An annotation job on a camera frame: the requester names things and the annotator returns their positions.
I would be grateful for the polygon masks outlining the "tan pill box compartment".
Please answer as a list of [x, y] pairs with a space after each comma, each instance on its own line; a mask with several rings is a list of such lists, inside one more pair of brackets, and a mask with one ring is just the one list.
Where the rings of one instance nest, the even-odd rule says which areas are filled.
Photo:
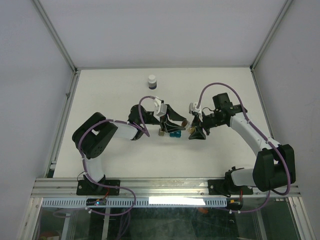
[[164, 136], [165, 136], [165, 131], [160, 128], [160, 129], [158, 130], [158, 135], [159, 135], [160, 137], [164, 137]]

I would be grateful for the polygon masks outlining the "teal pill box compartments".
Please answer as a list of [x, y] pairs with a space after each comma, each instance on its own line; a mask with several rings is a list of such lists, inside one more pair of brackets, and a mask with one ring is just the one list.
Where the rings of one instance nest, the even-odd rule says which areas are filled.
[[180, 130], [174, 131], [174, 132], [170, 132], [169, 136], [171, 138], [180, 138], [182, 136], [182, 132]]

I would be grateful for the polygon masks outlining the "amber pill bottle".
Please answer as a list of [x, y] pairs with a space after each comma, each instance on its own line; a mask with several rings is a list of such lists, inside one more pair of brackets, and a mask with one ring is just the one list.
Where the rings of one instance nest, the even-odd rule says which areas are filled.
[[186, 126], [186, 130], [188, 131], [189, 134], [192, 134], [196, 131], [196, 127], [197, 127], [196, 123], [190, 122]]

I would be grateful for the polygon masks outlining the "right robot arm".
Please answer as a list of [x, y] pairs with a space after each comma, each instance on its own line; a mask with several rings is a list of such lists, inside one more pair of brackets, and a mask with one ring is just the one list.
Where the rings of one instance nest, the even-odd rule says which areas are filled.
[[212, 100], [215, 109], [209, 115], [197, 102], [190, 103], [189, 113], [194, 118], [189, 140], [205, 140], [212, 128], [228, 126], [242, 137], [256, 156], [253, 168], [232, 167], [225, 173], [225, 193], [234, 194], [242, 186], [257, 187], [262, 192], [290, 188], [296, 182], [294, 149], [266, 136], [254, 126], [247, 110], [241, 104], [234, 105], [227, 93], [218, 94]]

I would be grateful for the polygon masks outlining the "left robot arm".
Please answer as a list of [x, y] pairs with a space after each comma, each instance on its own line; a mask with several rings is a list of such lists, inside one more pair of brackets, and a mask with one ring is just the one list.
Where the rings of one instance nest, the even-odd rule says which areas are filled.
[[146, 131], [146, 125], [160, 127], [159, 134], [180, 136], [188, 125], [188, 120], [176, 113], [169, 104], [162, 103], [154, 111], [134, 105], [130, 109], [128, 121], [110, 120], [100, 112], [94, 113], [72, 135], [75, 147], [80, 151], [85, 166], [83, 180], [78, 182], [78, 196], [99, 196], [109, 194], [118, 196], [119, 190], [109, 189], [105, 185], [119, 186], [119, 180], [107, 180], [102, 170], [99, 156], [106, 149], [112, 138], [123, 138], [130, 141], [139, 140]]

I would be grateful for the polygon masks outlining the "white cap dark bottle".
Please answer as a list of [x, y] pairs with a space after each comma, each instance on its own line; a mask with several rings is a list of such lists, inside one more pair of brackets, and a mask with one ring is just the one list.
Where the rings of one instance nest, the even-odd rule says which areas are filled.
[[149, 89], [155, 90], [155, 89], [157, 88], [157, 79], [156, 79], [156, 76], [153, 75], [153, 74], [150, 74], [150, 75], [148, 76], [147, 83], [148, 83], [148, 88], [149, 88]]

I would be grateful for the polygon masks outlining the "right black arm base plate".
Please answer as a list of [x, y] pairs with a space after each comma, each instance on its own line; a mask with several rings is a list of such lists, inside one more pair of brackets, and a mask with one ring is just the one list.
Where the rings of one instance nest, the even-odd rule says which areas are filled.
[[209, 179], [207, 181], [209, 195], [223, 195], [230, 197], [231, 195], [253, 195], [253, 189], [247, 186], [236, 186], [232, 182], [225, 179]]

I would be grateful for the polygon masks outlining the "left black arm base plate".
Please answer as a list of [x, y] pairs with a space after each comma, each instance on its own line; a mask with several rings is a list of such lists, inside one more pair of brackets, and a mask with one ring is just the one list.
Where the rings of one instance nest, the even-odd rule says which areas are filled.
[[102, 187], [90, 182], [88, 179], [78, 181], [76, 195], [77, 196], [118, 196], [120, 190], [112, 187]]

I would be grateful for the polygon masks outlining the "aluminium front rail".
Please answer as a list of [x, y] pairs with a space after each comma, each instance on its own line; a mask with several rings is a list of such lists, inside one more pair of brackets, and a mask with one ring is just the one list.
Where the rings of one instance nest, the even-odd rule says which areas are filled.
[[[131, 198], [132, 190], [138, 198], [150, 196], [178, 196], [178, 197], [223, 197], [216, 191], [216, 187], [223, 181], [222, 177], [209, 178], [107, 178], [106, 182], [120, 186], [113, 189], [112, 197]], [[76, 198], [97, 195], [96, 187], [79, 178], [37, 178], [34, 182], [32, 198]]]

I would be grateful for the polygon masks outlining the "right aluminium frame post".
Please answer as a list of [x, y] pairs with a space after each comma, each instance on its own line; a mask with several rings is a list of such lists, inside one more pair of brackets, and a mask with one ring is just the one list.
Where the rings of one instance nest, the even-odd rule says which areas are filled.
[[249, 67], [251, 72], [255, 71], [255, 68], [257, 67], [260, 60], [262, 59], [265, 51], [269, 47], [273, 37], [275, 36], [278, 28], [280, 27], [282, 21], [286, 17], [286, 15], [287, 15], [287, 13], [293, 3], [294, 3], [294, 0], [285, 0], [284, 1], [280, 11], [278, 12], [275, 20], [273, 21], [269, 31], [267, 32], [267, 35], [266, 35], [265, 39], [263, 40], [262, 45], [260, 46], [252, 64]]

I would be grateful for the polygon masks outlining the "aluminium frame post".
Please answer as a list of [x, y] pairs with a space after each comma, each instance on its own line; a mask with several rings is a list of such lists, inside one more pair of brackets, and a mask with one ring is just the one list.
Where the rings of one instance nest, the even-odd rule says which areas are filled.
[[31, 3], [33, 4], [36, 12], [38, 13], [40, 19], [42, 20], [44, 26], [46, 27], [48, 33], [50, 34], [53, 42], [55, 43], [57, 49], [59, 50], [65, 62], [67, 63], [68, 67], [71, 69], [71, 71], [74, 74], [76, 74], [78, 68], [76, 67], [74, 61], [72, 60], [70, 54], [68, 53], [65, 45], [63, 44], [63, 41], [61, 40], [43, 4], [41, 3], [40, 0], [31, 0]]
[[278, 28], [280, 27], [282, 21], [286, 17], [286, 15], [287, 15], [287, 13], [293, 3], [294, 3], [294, 0], [285, 0], [284, 1], [280, 11], [278, 12], [275, 20], [273, 21], [269, 31], [267, 32], [267, 35], [266, 35], [265, 39], [263, 40], [262, 45], [260, 46], [252, 64], [249, 67], [251, 72], [255, 71], [255, 68], [257, 67], [260, 60], [262, 59], [265, 51], [269, 47], [273, 37], [275, 36]]

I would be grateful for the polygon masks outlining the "left aluminium frame post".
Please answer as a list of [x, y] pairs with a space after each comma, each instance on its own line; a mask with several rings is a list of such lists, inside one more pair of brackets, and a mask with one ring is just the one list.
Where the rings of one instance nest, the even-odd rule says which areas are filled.
[[63, 44], [63, 41], [61, 40], [43, 4], [41, 3], [40, 0], [31, 0], [31, 3], [33, 4], [36, 12], [38, 13], [40, 19], [42, 20], [44, 26], [46, 27], [48, 33], [50, 34], [53, 42], [55, 43], [57, 49], [59, 50], [65, 62], [67, 63], [68, 67], [71, 69], [71, 71], [74, 74], [76, 74], [78, 68], [76, 67], [74, 61], [72, 60], [70, 54], [68, 53], [65, 45]]

